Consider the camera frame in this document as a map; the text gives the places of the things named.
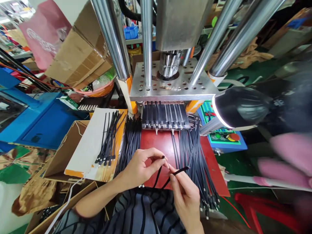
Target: perforated metal plate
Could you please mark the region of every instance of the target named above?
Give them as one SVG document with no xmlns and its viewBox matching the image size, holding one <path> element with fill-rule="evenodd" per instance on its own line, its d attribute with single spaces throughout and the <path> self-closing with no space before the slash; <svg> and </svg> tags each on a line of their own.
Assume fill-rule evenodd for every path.
<svg viewBox="0 0 312 234">
<path fill-rule="evenodd" d="M 159 61 L 152 62 L 151 87 L 145 86 L 144 64 L 137 63 L 130 92 L 131 101 L 188 101 L 211 100 L 213 95 L 219 93 L 205 71 L 202 72 L 196 85 L 190 85 L 189 79 L 196 67 L 197 60 L 191 58 L 188 64 L 179 66 L 179 77 L 172 81 L 163 81 L 157 77 Z M 181 88 L 179 91 L 162 89 L 160 87 Z"/>
</svg>

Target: striped shirt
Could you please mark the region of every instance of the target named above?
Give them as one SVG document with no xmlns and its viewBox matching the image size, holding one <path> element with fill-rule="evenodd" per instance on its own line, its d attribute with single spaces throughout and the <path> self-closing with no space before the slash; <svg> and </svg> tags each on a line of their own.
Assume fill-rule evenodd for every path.
<svg viewBox="0 0 312 234">
<path fill-rule="evenodd" d="M 176 212 L 171 190 L 136 188 L 125 191 L 115 205 L 113 216 L 106 223 L 104 213 L 102 211 L 92 219 L 83 219 L 73 210 L 68 210 L 53 233 L 186 233 Z"/>
</svg>

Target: lamp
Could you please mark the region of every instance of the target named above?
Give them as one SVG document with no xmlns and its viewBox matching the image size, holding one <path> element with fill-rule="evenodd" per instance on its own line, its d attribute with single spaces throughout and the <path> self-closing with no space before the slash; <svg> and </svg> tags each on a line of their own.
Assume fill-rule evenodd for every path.
<svg viewBox="0 0 312 234">
<path fill-rule="evenodd" d="M 238 86 L 215 94 L 212 108 L 216 116 L 201 127 L 200 135 L 206 136 L 222 127 L 256 125 L 268 114 L 271 100 L 257 90 Z"/>
</svg>

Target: white bucket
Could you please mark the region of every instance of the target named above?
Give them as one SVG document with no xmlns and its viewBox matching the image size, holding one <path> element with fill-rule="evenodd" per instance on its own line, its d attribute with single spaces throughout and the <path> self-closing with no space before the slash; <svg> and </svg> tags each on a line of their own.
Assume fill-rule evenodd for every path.
<svg viewBox="0 0 312 234">
<path fill-rule="evenodd" d="M 21 217 L 12 213 L 14 200 L 20 195 L 23 184 L 6 184 L 0 181 L 0 234 L 8 234 L 30 222 L 33 214 Z"/>
</svg>

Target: red work table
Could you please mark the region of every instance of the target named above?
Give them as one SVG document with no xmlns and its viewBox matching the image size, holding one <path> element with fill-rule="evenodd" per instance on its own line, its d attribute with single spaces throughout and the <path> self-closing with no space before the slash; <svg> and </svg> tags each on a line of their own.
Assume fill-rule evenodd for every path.
<svg viewBox="0 0 312 234">
<path fill-rule="evenodd" d="M 178 149 L 179 154 L 179 139 L 178 134 L 175 132 L 175 142 Z M 141 149 L 149 149 L 155 147 L 161 152 L 165 154 L 168 158 L 168 162 L 173 166 L 176 167 L 175 164 L 175 155 L 171 140 L 171 132 L 170 131 L 163 131 L 158 132 L 156 135 L 155 131 L 152 130 L 142 130 L 141 134 Z M 220 196 L 230 197 L 230 192 L 225 184 L 225 181 L 222 177 L 221 171 L 219 169 L 219 165 L 217 160 L 214 156 L 214 153 L 210 147 L 208 138 L 206 136 L 201 136 L 201 147 L 204 152 L 206 162 L 208 165 L 209 173 L 211 179 L 214 183 L 214 186 Z M 150 160 L 146 161 L 146 165 L 149 166 L 151 164 Z M 145 187 L 153 187 L 156 181 L 157 173 L 155 173 L 148 181 L 144 183 Z M 169 178 L 169 169 L 162 167 L 162 171 L 159 175 L 156 188 L 160 189 L 166 183 Z M 172 189 L 170 183 L 165 187 L 165 189 Z"/>
</svg>

